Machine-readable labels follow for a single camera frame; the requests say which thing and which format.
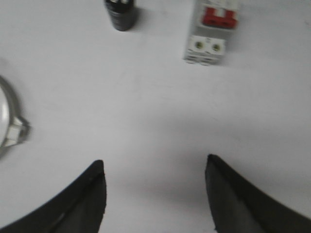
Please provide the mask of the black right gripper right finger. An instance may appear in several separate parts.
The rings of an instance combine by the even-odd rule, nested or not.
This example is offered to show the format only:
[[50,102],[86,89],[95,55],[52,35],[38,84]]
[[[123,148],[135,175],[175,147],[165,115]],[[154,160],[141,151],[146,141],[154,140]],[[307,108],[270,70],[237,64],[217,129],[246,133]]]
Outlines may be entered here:
[[221,157],[205,170],[208,203],[218,233],[309,233],[311,220],[271,198]]

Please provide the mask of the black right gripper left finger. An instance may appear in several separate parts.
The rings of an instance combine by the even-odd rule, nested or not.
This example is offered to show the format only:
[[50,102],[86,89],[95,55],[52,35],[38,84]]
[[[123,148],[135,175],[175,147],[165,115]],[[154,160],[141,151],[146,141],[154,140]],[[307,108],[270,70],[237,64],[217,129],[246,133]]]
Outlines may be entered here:
[[106,208],[104,163],[94,161],[51,200],[1,228],[2,233],[97,233]]

